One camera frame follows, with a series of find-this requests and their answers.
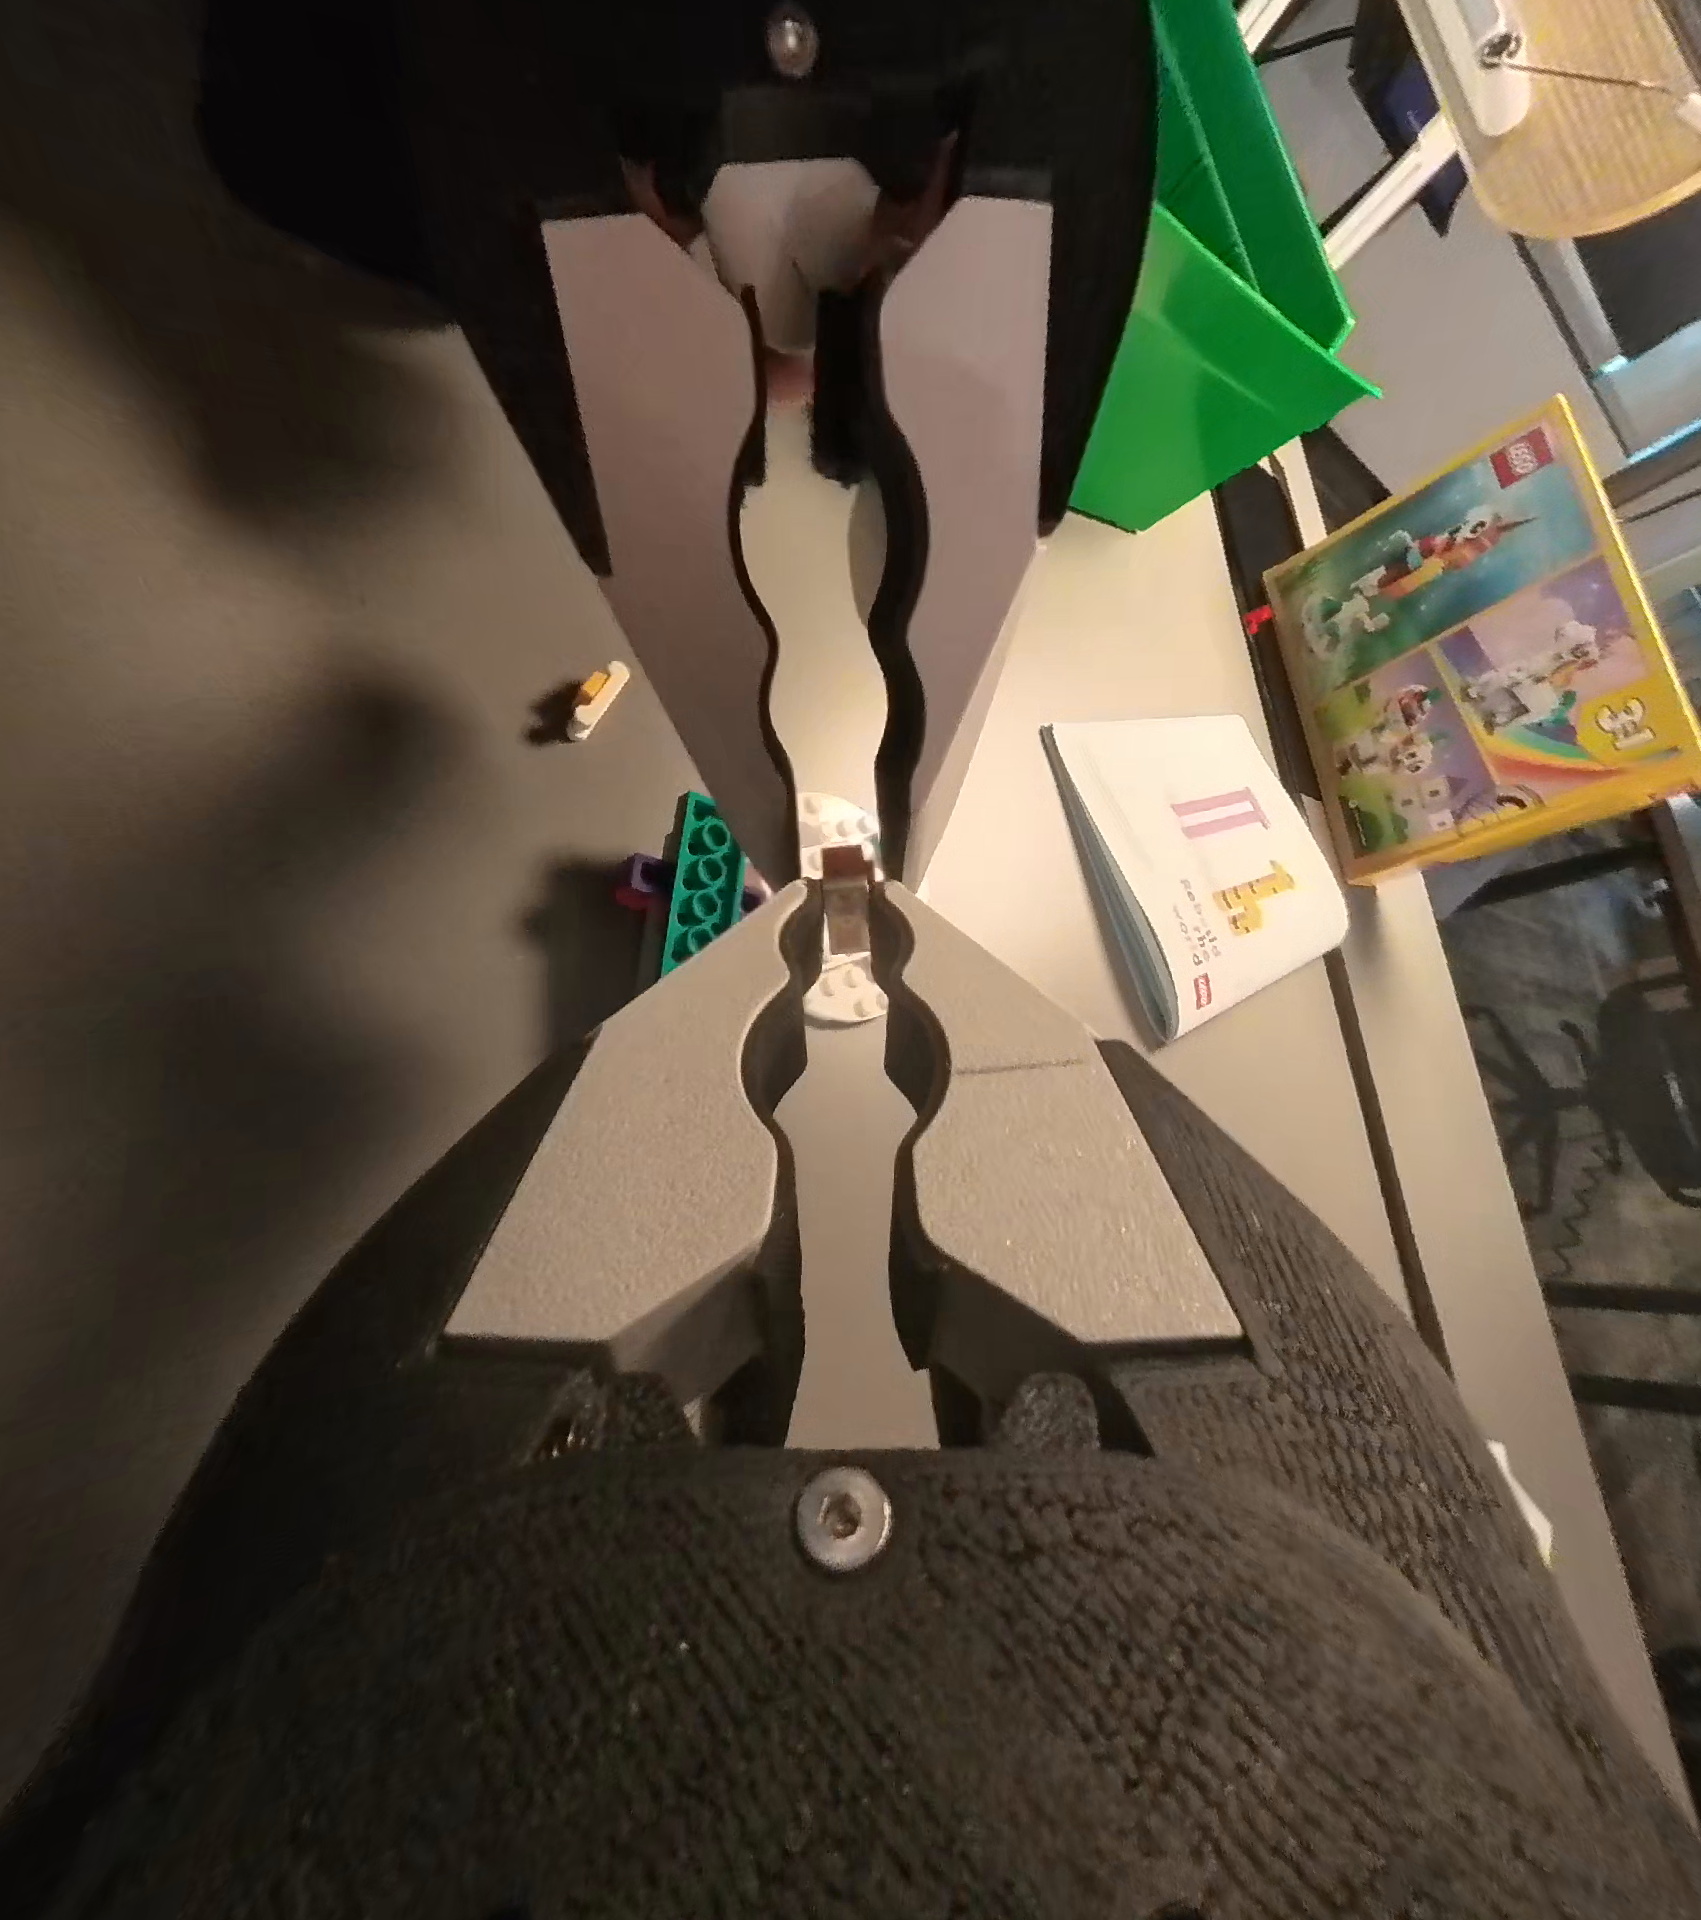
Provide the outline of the multicolour lego model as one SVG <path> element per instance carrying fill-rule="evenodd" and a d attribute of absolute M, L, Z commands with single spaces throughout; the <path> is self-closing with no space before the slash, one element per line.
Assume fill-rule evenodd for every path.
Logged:
<path fill-rule="evenodd" d="M 654 987 L 768 900 L 718 806 L 687 791 L 662 852 L 635 852 L 614 881 L 640 925 L 638 989 Z"/>

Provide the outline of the yellow lego box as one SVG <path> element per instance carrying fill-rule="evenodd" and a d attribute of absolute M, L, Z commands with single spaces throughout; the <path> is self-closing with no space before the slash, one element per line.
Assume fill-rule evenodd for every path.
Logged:
<path fill-rule="evenodd" d="M 1345 881 L 1701 796 L 1701 719 L 1557 396 L 1262 577 Z"/>

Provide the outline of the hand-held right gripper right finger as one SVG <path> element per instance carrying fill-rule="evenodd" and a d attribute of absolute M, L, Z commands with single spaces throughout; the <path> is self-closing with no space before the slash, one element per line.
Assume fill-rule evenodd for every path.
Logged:
<path fill-rule="evenodd" d="M 1244 1358 L 1244 1319 L 1097 1036 L 882 887 L 897 1151 L 890 1301 L 916 1368 Z"/>

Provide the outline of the round white lego plate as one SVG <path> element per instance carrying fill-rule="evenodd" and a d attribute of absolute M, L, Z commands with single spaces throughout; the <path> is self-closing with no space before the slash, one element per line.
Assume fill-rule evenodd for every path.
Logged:
<path fill-rule="evenodd" d="M 879 818 L 835 793 L 802 791 L 795 799 L 802 878 L 824 887 L 827 859 L 858 852 L 869 881 L 883 878 Z M 865 921 L 832 921 L 820 933 L 820 970 L 804 995 L 813 1026 L 861 1026 L 886 1017 L 886 994 L 869 966 L 869 933 Z"/>

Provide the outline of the green plastic bin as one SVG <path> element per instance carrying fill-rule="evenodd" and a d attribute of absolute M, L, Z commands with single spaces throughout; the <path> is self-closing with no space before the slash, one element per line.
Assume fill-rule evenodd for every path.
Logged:
<path fill-rule="evenodd" d="M 1151 3 L 1142 269 L 1070 507 L 1130 535 L 1381 389 L 1232 3 Z"/>

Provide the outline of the black office chair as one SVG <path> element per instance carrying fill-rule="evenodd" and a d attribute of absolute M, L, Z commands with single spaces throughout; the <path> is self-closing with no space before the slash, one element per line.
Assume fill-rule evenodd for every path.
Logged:
<path fill-rule="evenodd" d="M 1562 1120 L 1572 1110 L 1594 1120 L 1606 1172 L 1621 1172 L 1633 1155 L 1668 1202 L 1701 1213 L 1701 1006 L 1677 973 L 1610 989 L 1594 1032 L 1559 1022 L 1581 1069 L 1569 1083 L 1540 1066 L 1499 1010 L 1469 1000 L 1462 1017 L 1506 1168 L 1532 1168 L 1521 1218 L 1557 1209 Z"/>

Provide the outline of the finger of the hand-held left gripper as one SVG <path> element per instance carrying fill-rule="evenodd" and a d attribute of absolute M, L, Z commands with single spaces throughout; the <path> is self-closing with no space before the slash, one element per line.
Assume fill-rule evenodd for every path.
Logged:
<path fill-rule="evenodd" d="M 602 592 L 742 851 L 795 876 L 777 640 L 742 556 L 767 396 L 754 311 L 644 215 L 544 226 L 606 563 Z"/>
<path fill-rule="evenodd" d="M 1050 316 L 1050 205 L 963 195 L 853 291 L 865 492 L 853 588 L 886 688 L 872 766 L 886 878 L 919 889 L 993 703 L 1038 555 Z"/>

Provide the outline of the small dark monitor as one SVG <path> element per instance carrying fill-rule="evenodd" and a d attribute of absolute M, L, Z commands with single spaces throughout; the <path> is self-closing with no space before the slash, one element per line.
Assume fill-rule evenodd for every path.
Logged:
<path fill-rule="evenodd" d="M 1403 157 L 1441 119 L 1436 86 L 1400 3 L 1358 3 L 1347 79 L 1389 157 Z"/>

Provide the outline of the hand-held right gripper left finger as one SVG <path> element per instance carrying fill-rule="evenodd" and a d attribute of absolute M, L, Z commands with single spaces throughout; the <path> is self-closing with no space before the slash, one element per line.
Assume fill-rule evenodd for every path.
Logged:
<path fill-rule="evenodd" d="M 591 1036 L 446 1338 L 613 1373 L 742 1373 L 771 1350 L 775 1107 L 804 1069 L 795 881 Z"/>

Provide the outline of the white instruction booklet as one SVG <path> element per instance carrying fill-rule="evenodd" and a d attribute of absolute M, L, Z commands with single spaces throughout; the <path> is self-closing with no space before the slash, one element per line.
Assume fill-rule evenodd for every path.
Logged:
<path fill-rule="evenodd" d="M 1063 721 L 1038 738 L 1159 1046 L 1345 944 L 1337 869 L 1244 715 Z"/>

